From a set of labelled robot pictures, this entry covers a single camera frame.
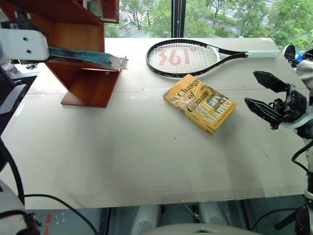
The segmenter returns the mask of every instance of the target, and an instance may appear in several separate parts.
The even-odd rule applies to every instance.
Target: glass window
[[[187,0],[184,37],[269,37],[313,47],[312,0]]]
[[[121,0],[119,24],[105,24],[106,37],[171,37],[171,0]]]

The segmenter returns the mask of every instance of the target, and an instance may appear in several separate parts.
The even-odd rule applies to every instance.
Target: tennis racket
[[[220,59],[219,53],[229,55]],[[163,76],[197,76],[216,66],[237,58],[276,58],[277,50],[232,51],[209,44],[187,40],[172,39],[152,46],[146,55],[148,67]]]

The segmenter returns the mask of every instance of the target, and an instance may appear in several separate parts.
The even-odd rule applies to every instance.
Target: racket strings
[[[192,43],[171,43],[154,48],[148,55],[151,66],[169,73],[201,71],[218,61],[217,53],[209,47]]]

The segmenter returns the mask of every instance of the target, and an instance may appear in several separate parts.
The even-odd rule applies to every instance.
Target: yellow book
[[[211,135],[237,106],[235,101],[190,74],[169,89],[163,98]]]

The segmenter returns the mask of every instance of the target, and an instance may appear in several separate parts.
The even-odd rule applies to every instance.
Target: racket frame
[[[200,71],[196,71],[196,72],[190,72],[190,73],[171,73],[171,72],[164,72],[164,71],[161,71],[161,70],[158,70],[156,69],[155,67],[153,67],[150,62],[149,62],[149,55],[150,53],[152,52],[153,49],[159,47],[159,46],[163,46],[163,45],[168,45],[168,44],[175,44],[175,43],[188,43],[188,44],[194,44],[194,45],[198,45],[198,46],[201,46],[201,47],[204,47],[204,48],[211,48],[214,52],[216,52],[217,54],[217,62],[203,70],[200,70]],[[226,55],[229,55],[228,57],[222,59],[222,60],[219,60],[220,56],[219,56],[219,53],[222,53],[222,54],[226,54]],[[176,78],[182,78],[182,77],[185,77],[187,74],[191,74],[193,76],[198,76],[198,75],[201,75],[203,73],[206,73],[208,71],[210,71],[211,69],[217,67],[218,65],[228,61],[228,60],[232,60],[232,59],[236,59],[236,58],[247,58],[249,55],[249,53],[247,51],[233,51],[233,50],[226,50],[226,49],[222,49],[222,48],[219,48],[219,47],[215,47],[215,46],[212,46],[212,45],[209,45],[209,44],[206,44],[206,43],[202,43],[202,42],[199,42],[199,41],[195,41],[195,40],[188,40],[188,39],[171,39],[171,40],[166,40],[166,41],[163,41],[163,42],[159,42],[155,45],[153,45],[148,51],[147,51],[147,54],[146,54],[146,63],[147,63],[147,66],[149,67],[149,69],[151,69],[153,72],[157,73],[157,74],[160,74],[160,75],[163,75],[163,76],[168,76],[168,77],[176,77]]]

